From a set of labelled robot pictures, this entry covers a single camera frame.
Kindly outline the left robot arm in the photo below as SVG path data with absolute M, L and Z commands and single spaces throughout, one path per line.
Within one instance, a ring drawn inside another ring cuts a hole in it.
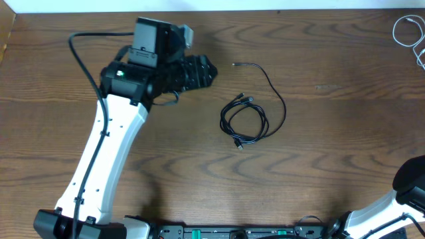
M 209 87 L 218 71 L 205 55 L 187 56 L 187 25 L 140 17 L 123 46 L 93 83 L 97 108 L 76 171 L 52 210 L 39 210 L 33 226 L 42 238 L 156 238 L 137 216 L 114 220 L 116 188 L 131 145 L 162 94 Z

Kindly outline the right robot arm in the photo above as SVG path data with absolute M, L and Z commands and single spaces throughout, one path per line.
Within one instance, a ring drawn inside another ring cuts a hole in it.
M 381 238 L 414 224 L 424 229 L 424 156 L 407 160 L 397 171 L 392 190 L 369 206 L 348 211 L 330 224 L 324 238 Z

